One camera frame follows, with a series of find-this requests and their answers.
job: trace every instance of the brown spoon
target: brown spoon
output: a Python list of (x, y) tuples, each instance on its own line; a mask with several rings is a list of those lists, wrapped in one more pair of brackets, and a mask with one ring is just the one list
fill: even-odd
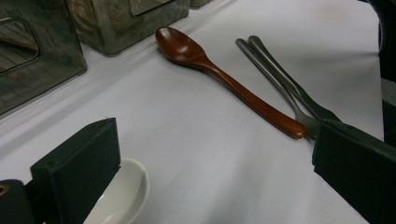
[(171, 61), (210, 73), (230, 88), (245, 104), (283, 133), (293, 138), (303, 138), (307, 129), (298, 121), (289, 118), (265, 103), (251, 91), (213, 64), (205, 51), (194, 40), (180, 31), (163, 27), (155, 33), (157, 44)]

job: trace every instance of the spoon handle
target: spoon handle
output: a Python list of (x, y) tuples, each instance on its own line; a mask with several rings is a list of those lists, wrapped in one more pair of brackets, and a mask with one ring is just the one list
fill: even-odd
[(295, 119), (291, 119), (282, 112), (265, 103), (262, 99), (253, 94), (238, 81), (218, 68), (210, 60), (207, 59), (205, 62), (203, 62), (202, 66), (206, 72), (215, 76), (227, 87), (229, 87), (231, 91), (233, 91), (254, 112), (277, 127), (280, 131), (296, 139), (305, 137), (307, 129), (303, 124)]

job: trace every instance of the table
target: table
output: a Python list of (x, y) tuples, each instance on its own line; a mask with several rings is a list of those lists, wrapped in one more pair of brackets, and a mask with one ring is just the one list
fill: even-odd
[[(171, 26), (268, 104), (283, 96), (235, 45), (259, 36), (343, 122), (383, 139), (378, 18), (355, 0), (213, 0)], [(313, 143), (260, 118), (213, 77), (170, 63), (150, 36), (107, 58), (82, 45), (87, 73), (0, 120), (0, 179), (99, 119), (116, 118), (120, 153), (145, 165), (136, 223), (366, 223), (313, 172)]]

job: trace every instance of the small white bowl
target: small white bowl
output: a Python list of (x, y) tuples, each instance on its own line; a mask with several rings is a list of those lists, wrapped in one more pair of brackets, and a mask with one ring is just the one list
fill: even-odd
[(131, 224), (149, 195), (149, 177), (138, 161), (121, 159), (121, 168), (84, 224)]

